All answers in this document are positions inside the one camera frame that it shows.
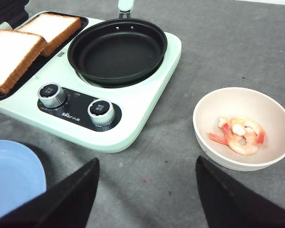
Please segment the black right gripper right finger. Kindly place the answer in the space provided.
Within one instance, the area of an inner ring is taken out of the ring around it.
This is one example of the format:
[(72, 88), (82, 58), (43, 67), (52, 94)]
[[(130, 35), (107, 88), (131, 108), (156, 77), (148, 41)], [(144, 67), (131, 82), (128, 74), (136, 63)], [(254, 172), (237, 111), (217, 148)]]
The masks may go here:
[(285, 209), (199, 156), (199, 198), (210, 228), (285, 228)]

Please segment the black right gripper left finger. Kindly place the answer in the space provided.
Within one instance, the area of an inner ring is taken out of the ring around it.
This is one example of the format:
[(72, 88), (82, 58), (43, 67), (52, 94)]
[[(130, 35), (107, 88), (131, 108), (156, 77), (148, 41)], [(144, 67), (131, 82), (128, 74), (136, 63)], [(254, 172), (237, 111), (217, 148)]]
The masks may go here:
[(1, 217), (0, 228), (84, 228), (99, 173), (99, 160), (93, 158), (45, 193)]

